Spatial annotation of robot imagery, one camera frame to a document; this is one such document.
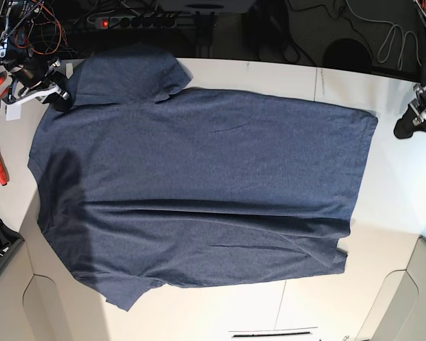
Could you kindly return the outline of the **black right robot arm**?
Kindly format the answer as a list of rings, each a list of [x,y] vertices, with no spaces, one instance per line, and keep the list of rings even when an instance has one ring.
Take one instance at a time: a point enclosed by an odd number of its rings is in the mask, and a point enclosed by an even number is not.
[[[45,25],[54,27],[55,40],[38,50],[42,42],[32,43],[31,33]],[[9,114],[33,99],[58,112],[70,109],[67,77],[58,71],[64,42],[65,32],[44,1],[0,1],[0,86],[11,80],[0,93],[0,106],[5,104]]]

